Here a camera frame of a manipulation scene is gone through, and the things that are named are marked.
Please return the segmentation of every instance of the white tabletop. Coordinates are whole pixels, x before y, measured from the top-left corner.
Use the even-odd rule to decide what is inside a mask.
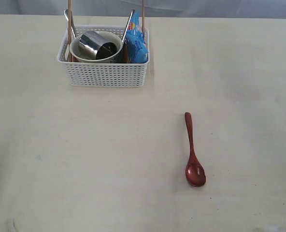
[[[0,232],[286,231],[286,20],[148,18],[133,89],[70,86],[66,26],[0,15]]]

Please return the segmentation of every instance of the white wall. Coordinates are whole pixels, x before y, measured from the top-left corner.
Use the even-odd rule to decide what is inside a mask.
[[[286,0],[145,0],[147,16],[286,18]],[[127,16],[141,0],[72,0],[75,15]],[[0,0],[0,14],[61,15],[66,0]]]

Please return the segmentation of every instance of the white plastic basket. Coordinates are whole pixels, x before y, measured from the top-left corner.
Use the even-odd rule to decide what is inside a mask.
[[[97,26],[97,25],[76,25],[78,35],[88,30],[110,31],[120,38],[124,32],[124,26]],[[149,51],[149,30],[145,29],[145,42]],[[85,87],[141,87],[144,85],[147,62],[143,64],[94,64],[67,62],[65,53],[68,46],[68,32],[65,32],[57,60],[67,71],[70,83],[74,86]]]

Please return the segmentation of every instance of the blue plastic package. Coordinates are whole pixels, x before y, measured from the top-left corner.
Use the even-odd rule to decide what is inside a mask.
[[[133,14],[128,27],[126,41],[130,62],[142,64],[147,62],[148,50],[143,34],[139,30],[139,16],[139,12]]]

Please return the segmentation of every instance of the stainless steel cup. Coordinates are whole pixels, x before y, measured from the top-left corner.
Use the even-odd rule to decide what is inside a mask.
[[[80,38],[79,49],[89,59],[104,59],[114,55],[117,47],[95,31],[86,31]]]

